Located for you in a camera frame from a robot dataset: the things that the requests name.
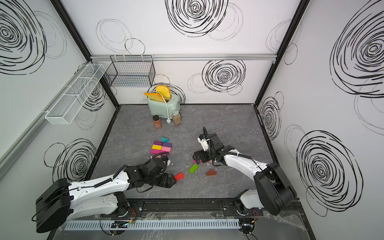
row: yellow block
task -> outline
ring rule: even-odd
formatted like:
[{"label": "yellow block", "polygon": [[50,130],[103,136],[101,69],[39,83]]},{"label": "yellow block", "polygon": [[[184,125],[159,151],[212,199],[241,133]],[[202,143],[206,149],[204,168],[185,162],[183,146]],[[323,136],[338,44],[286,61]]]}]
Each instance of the yellow block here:
[{"label": "yellow block", "polygon": [[152,149],[161,150],[161,146],[159,145],[152,145]]},{"label": "yellow block", "polygon": [[166,100],[169,100],[171,98],[170,90],[169,90],[169,87],[167,87],[167,86],[159,85],[156,87],[156,91],[161,93],[161,95],[163,95],[163,97]]},{"label": "yellow block", "polygon": [[158,93],[144,93],[149,99],[153,101],[158,101],[158,102],[164,102],[163,98],[161,97],[160,94]]}]

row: white wire basket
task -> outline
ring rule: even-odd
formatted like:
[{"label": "white wire basket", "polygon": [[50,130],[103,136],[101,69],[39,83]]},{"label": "white wire basket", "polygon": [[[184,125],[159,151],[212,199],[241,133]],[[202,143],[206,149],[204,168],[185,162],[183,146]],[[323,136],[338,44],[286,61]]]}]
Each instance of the white wire basket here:
[{"label": "white wire basket", "polygon": [[102,64],[88,64],[45,115],[52,124],[71,124],[105,72]]}]

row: wire basket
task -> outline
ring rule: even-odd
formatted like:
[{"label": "wire basket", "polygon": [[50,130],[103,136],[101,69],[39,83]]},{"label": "wire basket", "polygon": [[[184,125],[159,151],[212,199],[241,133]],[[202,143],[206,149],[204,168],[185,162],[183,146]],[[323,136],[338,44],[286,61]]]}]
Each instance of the wire basket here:
[{"label": "wire basket", "polygon": [[[128,61],[141,57],[142,61]],[[104,74],[112,87],[151,87],[155,77],[150,55],[111,56],[111,65]]]},{"label": "wire basket", "polygon": [[71,124],[85,101],[99,83],[105,69],[102,64],[88,64],[45,115],[52,124]]}]

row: brown triangular block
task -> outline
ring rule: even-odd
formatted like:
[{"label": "brown triangular block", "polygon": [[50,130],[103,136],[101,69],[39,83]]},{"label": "brown triangular block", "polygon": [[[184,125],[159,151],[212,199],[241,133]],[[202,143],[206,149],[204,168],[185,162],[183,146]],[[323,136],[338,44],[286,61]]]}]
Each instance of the brown triangular block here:
[{"label": "brown triangular block", "polygon": [[215,171],[213,171],[212,169],[210,169],[207,173],[207,176],[213,176],[213,175],[216,175],[217,173]]}]

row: teal triangular block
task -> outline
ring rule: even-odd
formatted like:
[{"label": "teal triangular block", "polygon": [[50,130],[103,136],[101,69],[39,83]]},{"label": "teal triangular block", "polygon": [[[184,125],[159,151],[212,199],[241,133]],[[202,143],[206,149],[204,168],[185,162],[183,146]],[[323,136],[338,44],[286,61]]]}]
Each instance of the teal triangular block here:
[{"label": "teal triangular block", "polygon": [[162,142],[169,142],[169,139],[168,139],[168,138],[165,138],[165,137],[161,137],[161,141],[162,141]]}]

